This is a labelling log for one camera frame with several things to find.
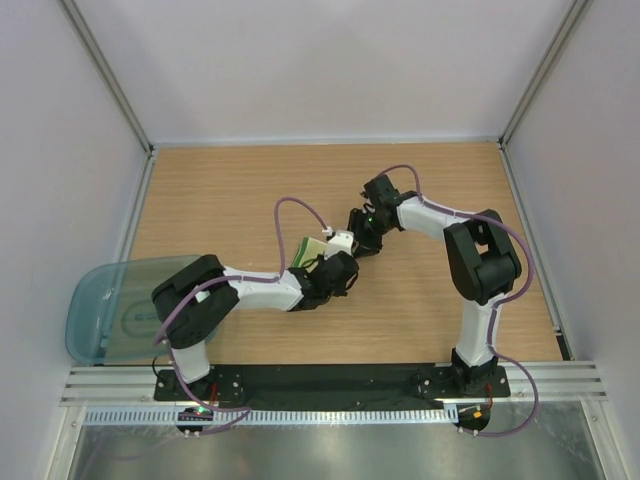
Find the green frog pattern towel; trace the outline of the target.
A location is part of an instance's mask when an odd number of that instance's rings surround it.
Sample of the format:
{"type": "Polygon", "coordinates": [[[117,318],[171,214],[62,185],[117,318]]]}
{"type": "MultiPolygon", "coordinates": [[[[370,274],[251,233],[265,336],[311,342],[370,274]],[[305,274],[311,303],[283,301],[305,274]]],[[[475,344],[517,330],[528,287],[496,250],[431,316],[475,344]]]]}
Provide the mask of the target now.
{"type": "Polygon", "coordinates": [[[327,243],[312,237],[304,237],[298,247],[291,268],[303,268],[311,272],[318,263],[318,257],[325,254],[327,243]]]}

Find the light mint green towel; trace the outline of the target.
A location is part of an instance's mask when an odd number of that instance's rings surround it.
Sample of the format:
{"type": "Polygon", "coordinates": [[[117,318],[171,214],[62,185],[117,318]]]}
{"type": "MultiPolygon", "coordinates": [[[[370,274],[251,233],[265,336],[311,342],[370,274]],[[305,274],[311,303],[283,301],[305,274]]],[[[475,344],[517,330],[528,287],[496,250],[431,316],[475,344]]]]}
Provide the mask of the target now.
{"type": "Polygon", "coordinates": [[[208,298],[210,296],[210,293],[208,291],[200,291],[195,295],[195,300],[198,303],[203,302],[206,298],[208,298]]]}

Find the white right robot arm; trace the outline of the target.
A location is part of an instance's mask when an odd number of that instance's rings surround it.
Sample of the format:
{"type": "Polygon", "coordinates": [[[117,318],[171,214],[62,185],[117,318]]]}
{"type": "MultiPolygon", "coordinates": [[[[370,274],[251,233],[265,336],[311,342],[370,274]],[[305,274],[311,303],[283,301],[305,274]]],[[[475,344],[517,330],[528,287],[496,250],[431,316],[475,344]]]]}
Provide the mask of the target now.
{"type": "Polygon", "coordinates": [[[461,395],[477,395],[497,370],[490,349],[501,313],[500,301],[522,273],[520,260],[493,210],[479,214],[428,201],[415,191],[366,187],[365,203],[350,212],[357,258],[377,255],[393,229],[415,231],[445,244],[452,282],[464,299],[460,336],[452,349],[450,382],[461,395]]]}

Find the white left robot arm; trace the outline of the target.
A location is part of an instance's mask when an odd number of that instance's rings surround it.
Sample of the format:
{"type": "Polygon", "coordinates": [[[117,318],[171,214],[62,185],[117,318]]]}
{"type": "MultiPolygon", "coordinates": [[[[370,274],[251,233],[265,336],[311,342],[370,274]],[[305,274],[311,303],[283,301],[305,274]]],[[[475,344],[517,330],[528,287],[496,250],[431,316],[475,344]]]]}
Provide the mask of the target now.
{"type": "Polygon", "coordinates": [[[236,270],[222,265],[215,255],[204,255],[152,291],[161,321],[154,341],[168,343],[180,392],[199,400],[212,386],[207,340],[230,313],[314,310],[347,295],[358,274],[358,263],[344,251],[318,255],[310,270],[291,267],[279,275],[236,270]]]}

